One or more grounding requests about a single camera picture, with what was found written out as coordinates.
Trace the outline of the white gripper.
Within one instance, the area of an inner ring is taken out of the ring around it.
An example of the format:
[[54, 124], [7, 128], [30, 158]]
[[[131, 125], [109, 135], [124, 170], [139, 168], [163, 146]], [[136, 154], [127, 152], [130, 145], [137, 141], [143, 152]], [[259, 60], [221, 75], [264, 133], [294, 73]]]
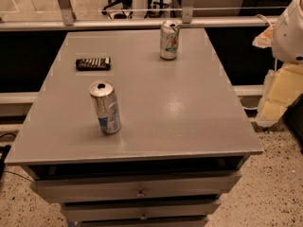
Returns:
[[269, 70], [258, 103], [256, 122], [272, 127], [303, 94], [303, 0], [293, 0], [276, 20], [252, 42], [258, 48], [272, 47], [273, 56], [284, 63]]

